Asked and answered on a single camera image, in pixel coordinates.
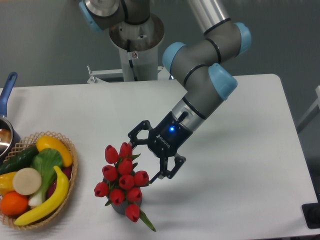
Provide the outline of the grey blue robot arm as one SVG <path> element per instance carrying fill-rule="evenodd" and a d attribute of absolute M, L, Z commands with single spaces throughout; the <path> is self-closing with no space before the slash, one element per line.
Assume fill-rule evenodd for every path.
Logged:
<path fill-rule="evenodd" d="M 250 30 L 232 22 L 220 0 L 188 4 L 204 39 L 193 46 L 175 42 L 162 56 L 163 66 L 186 94 L 156 127 L 144 120 L 128 134 L 132 147 L 146 145 L 159 159 L 158 179 L 176 174 L 186 161 L 178 154 L 179 147 L 237 87 L 222 62 L 241 55 L 252 43 Z M 148 0 L 82 0 L 79 8 L 92 30 L 109 31 L 124 81 L 158 78 L 158 46 L 165 31 Z"/>

